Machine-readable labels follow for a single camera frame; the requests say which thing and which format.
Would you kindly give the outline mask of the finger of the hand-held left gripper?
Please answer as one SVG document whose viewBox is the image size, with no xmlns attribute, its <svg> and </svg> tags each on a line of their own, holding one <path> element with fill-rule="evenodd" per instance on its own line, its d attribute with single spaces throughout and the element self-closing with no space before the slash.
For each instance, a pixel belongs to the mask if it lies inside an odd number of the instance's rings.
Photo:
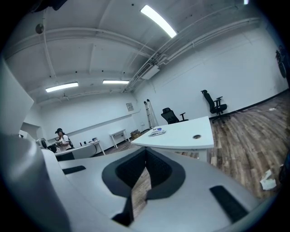
<svg viewBox="0 0 290 232">
<path fill-rule="evenodd" d="M 88 144 L 79 148 L 55 153 L 57 161 L 77 160 L 92 157 L 97 152 L 95 145 Z"/>
</svg>

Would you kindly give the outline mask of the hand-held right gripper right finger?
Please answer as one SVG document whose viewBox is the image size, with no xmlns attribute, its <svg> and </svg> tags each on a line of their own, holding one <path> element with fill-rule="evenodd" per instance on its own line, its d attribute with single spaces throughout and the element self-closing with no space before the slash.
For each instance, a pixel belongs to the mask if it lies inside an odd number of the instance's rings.
<svg viewBox="0 0 290 232">
<path fill-rule="evenodd" d="M 260 201 L 243 185 L 209 163 L 158 149 L 185 170 L 185 181 L 169 198 L 148 200 L 133 222 L 138 232 L 213 232 L 231 225 L 210 188 L 223 186 L 247 212 Z"/>
</svg>

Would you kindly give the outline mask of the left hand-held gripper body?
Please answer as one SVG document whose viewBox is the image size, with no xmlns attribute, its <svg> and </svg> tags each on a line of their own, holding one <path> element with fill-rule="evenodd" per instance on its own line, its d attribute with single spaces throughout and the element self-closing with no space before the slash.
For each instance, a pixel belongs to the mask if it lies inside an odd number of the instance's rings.
<svg viewBox="0 0 290 232">
<path fill-rule="evenodd" d="M 35 142 L 19 131 L 33 100 L 4 60 L 0 62 L 0 229 L 69 232 L 68 216 Z"/>
</svg>

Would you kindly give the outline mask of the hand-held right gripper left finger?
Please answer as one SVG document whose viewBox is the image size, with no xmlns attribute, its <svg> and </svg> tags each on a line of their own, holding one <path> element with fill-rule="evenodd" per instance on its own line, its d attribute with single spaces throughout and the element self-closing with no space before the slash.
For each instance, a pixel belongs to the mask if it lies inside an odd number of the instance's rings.
<svg viewBox="0 0 290 232">
<path fill-rule="evenodd" d="M 96 158 L 56 161 L 56 191 L 69 218 L 72 232 L 139 232 L 113 220 L 123 212 L 126 198 L 111 193 L 102 180 L 110 163 L 137 149 Z"/>
</svg>

